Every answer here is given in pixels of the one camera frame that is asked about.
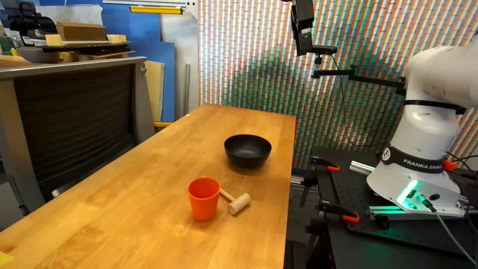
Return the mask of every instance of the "small hammer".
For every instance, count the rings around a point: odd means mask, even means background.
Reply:
[[[242,196],[235,199],[232,194],[221,188],[221,196],[229,200],[227,212],[232,215],[238,215],[245,206],[251,203],[251,196],[248,193],[244,193]]]

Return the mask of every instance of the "striped backdrop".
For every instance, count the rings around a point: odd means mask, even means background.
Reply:
[[[338,64],[359,75],[398,79],[407,60],[432,46],[465,45],[478,30],[478,0],[317,0],[315,43],[339,46]],[[200,103],[297,117],[294,167],[312,146],[378,152],[392,137],[404,97],[393,88],[329,76],[311,79],[314,57],[296,57],[290,3],[202,0]],[[324,58],[323,69],[335,69]],[[477,146],[478,112],[460,118],[453,151]]]

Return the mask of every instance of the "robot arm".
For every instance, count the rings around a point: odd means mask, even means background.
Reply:
[[[478,106],[478,42],[433,48],[407,66],[407,102],[399,127],[384,149],[369,187],[405,212],[430,214],[423,197],[441,215],[462,217],[460,188],[442,169],[459,134],[456,105]]]

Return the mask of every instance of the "black bowl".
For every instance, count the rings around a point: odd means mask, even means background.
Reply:
[[[253,134],[236,134],[224,142],[226,154],[233,166],[254,169],[260,167],[271,154],[269,140]]]

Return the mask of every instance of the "red cup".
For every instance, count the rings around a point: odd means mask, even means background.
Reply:
[[[199,221],[214,218],[218,208],[221,185],[212,178],[197,178],[190,187],[190,203],[193,217]]]

